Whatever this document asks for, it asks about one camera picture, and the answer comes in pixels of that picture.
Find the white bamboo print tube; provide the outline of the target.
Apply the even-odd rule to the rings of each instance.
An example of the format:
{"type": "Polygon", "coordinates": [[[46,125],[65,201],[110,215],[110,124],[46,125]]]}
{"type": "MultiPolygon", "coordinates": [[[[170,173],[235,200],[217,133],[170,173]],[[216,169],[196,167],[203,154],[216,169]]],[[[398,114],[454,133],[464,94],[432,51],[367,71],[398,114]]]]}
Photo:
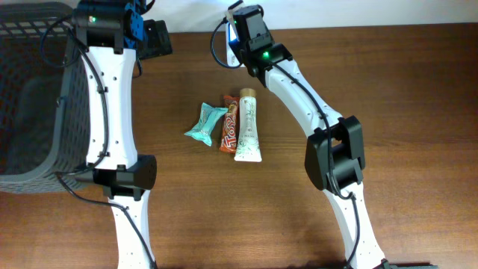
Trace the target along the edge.
{"type": "Polygon", "coordinates": [[[235,153],[236,161],[262,162],[257,130],[257,100],[252,88],[240,91],[240,131],[235,153]]]}

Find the teal wet wipes packet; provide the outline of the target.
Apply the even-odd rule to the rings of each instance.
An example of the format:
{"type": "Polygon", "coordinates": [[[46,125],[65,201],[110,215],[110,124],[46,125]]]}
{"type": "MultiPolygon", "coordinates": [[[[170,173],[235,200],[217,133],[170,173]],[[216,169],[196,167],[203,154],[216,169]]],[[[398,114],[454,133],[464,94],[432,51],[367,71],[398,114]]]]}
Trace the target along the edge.
{"type": "Polygon", "coordinates": [[[217,121],[226,114],[227,108],[214,108],[206,103],[202,103],[198,123],[184,134],[195,140],[202,141],[207,146],[212,145],[211,133],[217,124],[217,121]]]}

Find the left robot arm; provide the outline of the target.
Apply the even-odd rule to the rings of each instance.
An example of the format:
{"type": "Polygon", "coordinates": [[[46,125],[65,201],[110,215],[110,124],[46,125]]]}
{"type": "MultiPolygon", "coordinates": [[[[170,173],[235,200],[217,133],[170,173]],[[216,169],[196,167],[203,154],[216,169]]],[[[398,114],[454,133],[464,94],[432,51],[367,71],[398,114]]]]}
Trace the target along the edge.
{"type": "Polygon", "coordinates": [[[87,74],[90,142],[86,167],[71,175],[102,187],[114,215],[119,268],[156,268],[148,202],[157,176],[153,155],[137,152],[131,86],[140,62],[173,52],[164,21],[145,20],[152,1],[80,1],[73,40],[87,74]]]}

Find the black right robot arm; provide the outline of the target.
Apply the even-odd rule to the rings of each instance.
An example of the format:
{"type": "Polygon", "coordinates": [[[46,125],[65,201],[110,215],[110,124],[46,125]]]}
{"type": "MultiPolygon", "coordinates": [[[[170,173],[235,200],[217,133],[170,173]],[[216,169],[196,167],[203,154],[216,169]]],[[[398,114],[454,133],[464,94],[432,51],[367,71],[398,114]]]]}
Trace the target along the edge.
{"type": "Polygon", "coordinates": [[[307,137],[305,171],[334,211],[346,268],[389,268],[364,202],[361,123],[331,108],[306,81],[292,54],[273,39],[262,6],[237,1],[226,18],[236,35],[229,45],[238,61],[282,101],[307,137]]]}

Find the red orange chocolate bar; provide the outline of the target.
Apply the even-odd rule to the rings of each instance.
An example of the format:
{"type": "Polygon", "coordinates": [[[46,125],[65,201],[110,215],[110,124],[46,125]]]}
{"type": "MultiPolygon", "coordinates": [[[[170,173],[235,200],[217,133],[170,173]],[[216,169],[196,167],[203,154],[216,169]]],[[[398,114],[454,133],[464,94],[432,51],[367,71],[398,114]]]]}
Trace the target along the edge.
{"type": "Polygon", "coordinates": [[[227,112],[224,114],[220,151],[235,153],[238,144],[237,124],[239,112],[238,97],[224,96],[227,112]]]}

